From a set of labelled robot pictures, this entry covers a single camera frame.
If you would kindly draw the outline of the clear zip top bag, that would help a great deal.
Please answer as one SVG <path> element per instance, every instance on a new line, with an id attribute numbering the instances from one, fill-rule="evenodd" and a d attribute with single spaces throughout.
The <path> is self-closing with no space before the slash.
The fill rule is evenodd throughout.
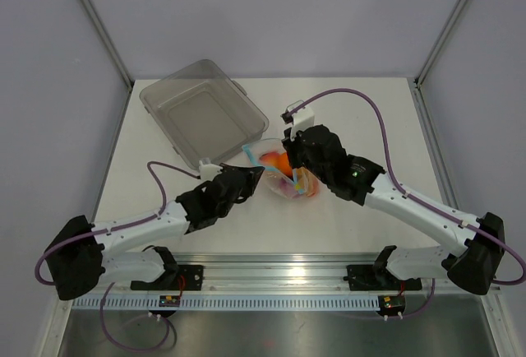
<path id="1" fill-rule="evenodd" d="M 286 152 L 280 139 L 266 138 L 254 141 L 244 145 L 242 150 L 252 165 L 265 168 L 262 179 L 272 192 L 287 199 L 312 198 L 319 193 L 320 182 L 306 168 L 293 169 L 293 177 L 290 179 L 276 168 L 265 167 L 260 163 L 260 156 L 266 152 Z M 296 183 L 301 186 L 300 191 L 295 190 L 294 184 Z"/>

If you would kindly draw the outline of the orange fake orange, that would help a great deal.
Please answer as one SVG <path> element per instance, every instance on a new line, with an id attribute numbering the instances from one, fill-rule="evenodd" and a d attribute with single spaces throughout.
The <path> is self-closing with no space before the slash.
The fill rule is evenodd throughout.
<path id="1" fill-rule="evenodd" d="M 288 178 L 293 177 L 293 168 L 288 161 L 288 155 L 286 152 L 278 153 L 275 156 L 275 168 Z"/>

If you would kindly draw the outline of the clear grey plastic container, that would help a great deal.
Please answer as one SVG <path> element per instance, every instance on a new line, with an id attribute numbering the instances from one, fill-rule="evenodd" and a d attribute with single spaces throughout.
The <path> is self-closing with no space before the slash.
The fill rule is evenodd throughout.
<path id="1" fill-rule="evenodd" d="M 262 138 L 264 113 L 219 66 L 202 59 L 161 79 L 139 98 L 186 165 L 218 164 Z"/>

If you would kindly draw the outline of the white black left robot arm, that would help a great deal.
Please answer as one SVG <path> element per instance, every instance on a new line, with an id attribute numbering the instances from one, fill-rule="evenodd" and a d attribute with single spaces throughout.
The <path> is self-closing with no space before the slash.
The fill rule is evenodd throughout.
<path id="1" fill-rule="evenodd" d="M 180 290 L 186 284 L 174 255 L 157 241 L 206 229 L 251 197 L 264 168 L 205 164 L 199 185 L 138 216 L 90 223 L 70 219 L 35 265 L 35 278 L 61 300 L 99 285 L 128 283 L 133 290 Z"/>

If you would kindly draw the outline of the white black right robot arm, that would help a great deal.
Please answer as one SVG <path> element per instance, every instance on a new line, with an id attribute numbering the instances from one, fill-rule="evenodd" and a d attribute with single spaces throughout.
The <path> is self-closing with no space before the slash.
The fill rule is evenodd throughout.
<path id="1" fill-rule="evenodd" d="M 310 171 L 336 197 L 393 216 L 437 242 L 437 248 L 385 247 L 372 273 L 380 287 L 431 277 L 448 278 L 471 294 L 488 292 L 505 252 L 499 216 L 488 212 L 478 217 L 401 192 L 380 165 L 347 153 L 323 125 L 303 132 L 287 128 L 282 143 L 292 167 Z"/>

